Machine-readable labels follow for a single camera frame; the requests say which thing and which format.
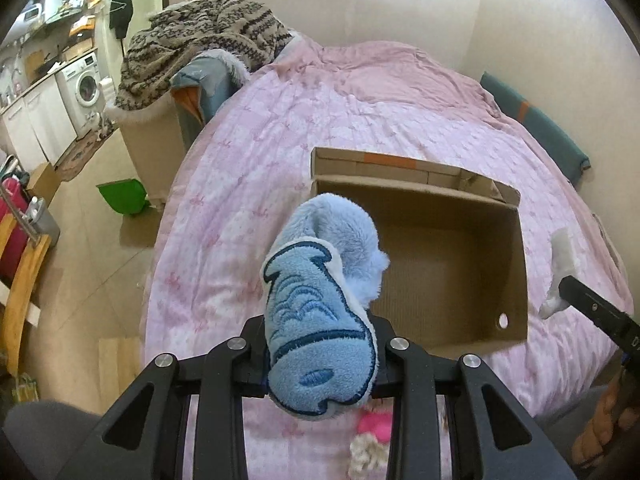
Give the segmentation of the grey trouser leg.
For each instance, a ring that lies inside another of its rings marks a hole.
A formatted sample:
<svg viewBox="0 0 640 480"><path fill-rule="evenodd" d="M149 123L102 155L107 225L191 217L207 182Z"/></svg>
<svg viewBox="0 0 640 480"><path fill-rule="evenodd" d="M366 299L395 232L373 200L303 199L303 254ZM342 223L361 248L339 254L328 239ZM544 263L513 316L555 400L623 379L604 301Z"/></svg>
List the grey trouser leg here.
<svg viewBox="0 0 640 480"><path fill-rule="evenodd" d="M14 405L1 424L1 478L54 479L100 418L56 401Z"/></svg>

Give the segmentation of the white washing machine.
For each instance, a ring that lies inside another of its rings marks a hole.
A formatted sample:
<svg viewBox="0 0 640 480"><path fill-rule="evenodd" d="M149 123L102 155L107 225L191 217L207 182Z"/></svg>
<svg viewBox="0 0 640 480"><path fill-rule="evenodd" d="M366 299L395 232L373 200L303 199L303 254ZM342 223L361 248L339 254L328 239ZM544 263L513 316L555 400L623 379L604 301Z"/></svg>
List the white washing machine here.
<svg viewBox="0 0 640 480"><path fill-rule="evenodd" d="M76 138L96 131L105 105L96 49L65 63L55 80Z"/></svg>

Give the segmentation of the wooden chair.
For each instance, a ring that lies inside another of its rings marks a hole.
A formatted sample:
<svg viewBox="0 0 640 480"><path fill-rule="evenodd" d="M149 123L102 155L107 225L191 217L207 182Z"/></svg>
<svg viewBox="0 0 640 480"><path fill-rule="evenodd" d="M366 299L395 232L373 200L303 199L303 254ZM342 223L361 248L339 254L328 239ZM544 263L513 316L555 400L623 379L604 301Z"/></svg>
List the wooden chair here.
<svg viewBox="0 0 640 480"><path fill-rule="evenodd" d="M47 234L36 235L34 242L28 242L21 255L11 287L5 297L1 297L4 307L1 319L1 350L6 356L6 370L17 377L20 374L20 355L24 325L30 308L32 292L51 244Z"/></svg>

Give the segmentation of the patterned knit blanket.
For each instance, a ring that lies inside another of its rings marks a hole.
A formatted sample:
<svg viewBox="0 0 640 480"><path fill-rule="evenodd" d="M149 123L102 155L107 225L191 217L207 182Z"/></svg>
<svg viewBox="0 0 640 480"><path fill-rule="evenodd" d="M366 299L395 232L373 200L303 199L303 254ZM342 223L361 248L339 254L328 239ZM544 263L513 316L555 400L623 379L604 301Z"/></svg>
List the patterned knit blanket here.
<svg viewBox="0 0 640 480"><path fill-rule="evenodd" d="M268 6L253 0L183 1L149 16L131 38L114 99L119 112L163 99L171 78L196 58L219 58L237 84L272 63L293 36Z"/></svg>

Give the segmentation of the teal headboard pad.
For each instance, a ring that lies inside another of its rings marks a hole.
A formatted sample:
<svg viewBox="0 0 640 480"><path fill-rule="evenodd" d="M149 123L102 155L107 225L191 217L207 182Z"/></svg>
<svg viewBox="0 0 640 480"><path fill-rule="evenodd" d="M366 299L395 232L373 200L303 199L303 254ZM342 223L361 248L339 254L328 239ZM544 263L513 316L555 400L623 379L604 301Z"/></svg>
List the teal headboard pad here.
<svg viewBox="0 0 640 480"><path fill-rule="evenodd" d="M591 168L588 155L540 108L530 104L497 77L485 72L480 77L480 85L492 94L503 114L525 127L576 188L584 173Z"/></svg>

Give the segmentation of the blue fluffy whale sock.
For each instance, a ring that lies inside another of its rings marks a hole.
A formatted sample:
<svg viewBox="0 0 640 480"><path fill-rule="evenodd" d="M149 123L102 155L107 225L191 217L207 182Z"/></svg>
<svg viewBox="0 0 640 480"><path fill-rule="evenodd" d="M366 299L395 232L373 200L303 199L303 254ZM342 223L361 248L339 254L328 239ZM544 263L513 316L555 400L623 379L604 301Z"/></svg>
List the blue fluffy whale sock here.
<svg viewBox="0 0 640 480"><path fill-rule="evenodd" d="M369 400L378 341L369 308L390 259L360 206L331 193L299 205L262 264L271 399L306 419Z"/></svg>

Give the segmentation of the green dustpan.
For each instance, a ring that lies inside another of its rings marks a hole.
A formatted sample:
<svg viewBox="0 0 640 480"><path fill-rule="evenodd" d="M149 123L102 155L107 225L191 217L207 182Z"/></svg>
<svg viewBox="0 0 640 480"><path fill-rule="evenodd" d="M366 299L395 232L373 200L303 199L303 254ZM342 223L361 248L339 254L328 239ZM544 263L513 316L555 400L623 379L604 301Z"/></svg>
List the green dustpan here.
<svg viewBox="0 0 640 480"><path fill-rule="evenodd" d="M148 194L138 179L99 184L98 191L107 205L123 216L141 214L151 205Z"/></svg>

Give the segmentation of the teal cushion with orange stripe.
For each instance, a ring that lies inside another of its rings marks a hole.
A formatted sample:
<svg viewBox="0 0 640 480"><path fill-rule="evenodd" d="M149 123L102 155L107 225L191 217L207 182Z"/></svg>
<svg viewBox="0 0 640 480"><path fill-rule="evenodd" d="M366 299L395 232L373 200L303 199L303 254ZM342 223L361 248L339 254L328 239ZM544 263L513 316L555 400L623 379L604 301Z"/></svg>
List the teal cushion with orange stripe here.
<svg viewBox="0 0 640 480"><path fill-rule="evenodd" d="M230 66L210 56L194 58L172 76L170 94L186 150L239 88Z"/></svg>

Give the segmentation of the white kitchen cabinets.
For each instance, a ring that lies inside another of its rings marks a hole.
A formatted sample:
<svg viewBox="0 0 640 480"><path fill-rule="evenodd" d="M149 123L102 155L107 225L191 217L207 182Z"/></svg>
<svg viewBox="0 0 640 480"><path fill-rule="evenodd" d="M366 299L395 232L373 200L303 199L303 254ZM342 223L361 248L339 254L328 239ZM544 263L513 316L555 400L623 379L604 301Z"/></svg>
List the white kitchen cabinets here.
<svg viewBox="0 0 640 480"><path fill-rule="evenodd" d="M28 172L45 162L55 167L77 139L55 76L25 92L1 114L1 121L13 153Z"/></svg>

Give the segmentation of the pink rubber duck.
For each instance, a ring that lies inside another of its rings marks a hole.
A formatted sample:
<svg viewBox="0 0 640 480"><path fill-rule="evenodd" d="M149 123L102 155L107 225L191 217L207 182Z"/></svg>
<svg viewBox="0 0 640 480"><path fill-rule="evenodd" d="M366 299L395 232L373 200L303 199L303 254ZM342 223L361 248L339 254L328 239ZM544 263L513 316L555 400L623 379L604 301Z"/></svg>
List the pink rubber duck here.
<svg viewBox="0 0 640 480"><path fill-rule="evenodd" d="M378 443L389 444L392 440L392 428L391 411L363 411L357 425L357 434L372 434Z"/></svg>

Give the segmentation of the brown cardboard box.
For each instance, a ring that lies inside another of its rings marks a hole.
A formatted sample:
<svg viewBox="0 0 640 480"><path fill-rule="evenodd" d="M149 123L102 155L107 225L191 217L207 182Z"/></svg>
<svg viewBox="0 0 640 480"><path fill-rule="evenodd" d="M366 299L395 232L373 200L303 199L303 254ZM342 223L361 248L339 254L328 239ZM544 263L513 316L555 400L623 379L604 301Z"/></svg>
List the brown cardboard box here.
<svg viewBox="0 0 640 480"><path fill-rule="evenodd" d="M518 190L458 167L338 148L314 148L310 176L314 194L370 214L390 257L371 310L397 335L451 359L526 341Z"/></svg>

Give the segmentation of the pink patterned bed quilt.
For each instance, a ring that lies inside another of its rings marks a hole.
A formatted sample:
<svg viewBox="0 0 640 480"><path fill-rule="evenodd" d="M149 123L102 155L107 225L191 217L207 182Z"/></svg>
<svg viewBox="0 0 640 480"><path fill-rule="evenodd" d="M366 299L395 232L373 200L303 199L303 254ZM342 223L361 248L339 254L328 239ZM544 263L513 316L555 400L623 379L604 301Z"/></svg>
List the pink patterned bed quilt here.
<svg viewBox="0 0 640 480"><path fill-rule="evenodd" d="M260 310L259 268L308 197L317 146L431 160L482 174L521 196L528 290L524 344L489 365L533 415L577 398L612 342L574 310L539 317L551 237L567 229L582 279L634 307L616 251L532 135L472 78L391 41L322 47L293 40L224 104L186 155L155 244L143 354L204 353Z"/></svg>

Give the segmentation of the cream ruffled scrunchie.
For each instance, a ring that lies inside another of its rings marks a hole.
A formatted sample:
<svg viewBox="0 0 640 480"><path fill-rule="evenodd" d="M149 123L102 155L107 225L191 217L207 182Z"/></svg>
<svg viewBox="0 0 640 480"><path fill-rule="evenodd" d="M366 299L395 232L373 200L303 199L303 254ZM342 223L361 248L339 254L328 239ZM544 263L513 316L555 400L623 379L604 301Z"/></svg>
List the cream ruffled scrunchie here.
<svg viewBox="0 0 640 480"><path fill-rule="evenodd" d="M357 434L349 445L349 479L384 479L390 445L381 443L374 434Z"/></svg>

